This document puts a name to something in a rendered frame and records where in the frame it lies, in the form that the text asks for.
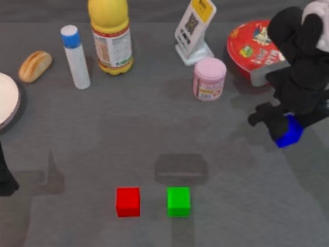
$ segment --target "plate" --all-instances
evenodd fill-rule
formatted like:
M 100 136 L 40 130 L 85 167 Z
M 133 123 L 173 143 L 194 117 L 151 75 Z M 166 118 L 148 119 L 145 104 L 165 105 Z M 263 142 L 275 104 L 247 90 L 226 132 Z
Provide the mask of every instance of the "plate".
M 14 80 L 0 73 L 0 130 L 13 120 L 21 101 L 21 95 Z
M 250 82 L 253 69 L 285 60 L 267 35 L 270 20 L 254 20 L 235 28 L 228 40 L 227 50 L 240 73 Z

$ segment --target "blue cube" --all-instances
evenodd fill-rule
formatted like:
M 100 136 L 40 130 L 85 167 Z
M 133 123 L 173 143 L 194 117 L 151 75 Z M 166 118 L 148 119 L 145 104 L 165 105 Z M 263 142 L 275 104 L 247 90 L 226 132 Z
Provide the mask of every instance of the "blue cube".
M 288 119 L 289 127 L 288 131 L 283 136 L 275 140 L 275 143 L 279 148 L 285 148 L 299 142 L 304 132 L 303 127 L 294 118 L 294 116 L 286 115 L 285 117 Z

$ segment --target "white plate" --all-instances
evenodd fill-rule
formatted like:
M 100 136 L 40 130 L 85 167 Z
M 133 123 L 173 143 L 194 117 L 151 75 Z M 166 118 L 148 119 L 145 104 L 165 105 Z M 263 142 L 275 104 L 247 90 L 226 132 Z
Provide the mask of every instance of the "white plate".
M 14 118 L 20 99 L 20 91 L 14 80 L 0 73 L 0 130 Z

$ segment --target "green cube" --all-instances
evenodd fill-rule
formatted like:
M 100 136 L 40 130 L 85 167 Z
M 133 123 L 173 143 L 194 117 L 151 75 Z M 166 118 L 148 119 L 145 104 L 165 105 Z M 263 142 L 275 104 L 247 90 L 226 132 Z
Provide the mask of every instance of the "green cube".
M 169 187 L 167 189 L 168 217 L 186 218 L 191 213 L 191 194 L 187 187 Z

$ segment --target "red cube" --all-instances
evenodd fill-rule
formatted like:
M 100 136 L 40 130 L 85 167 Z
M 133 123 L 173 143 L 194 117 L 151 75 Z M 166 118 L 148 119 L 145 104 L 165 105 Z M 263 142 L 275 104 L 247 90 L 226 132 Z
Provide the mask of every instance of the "red cube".
M 116 210 L 118 217 L 139 217 L 139 188 L 117 188 Z

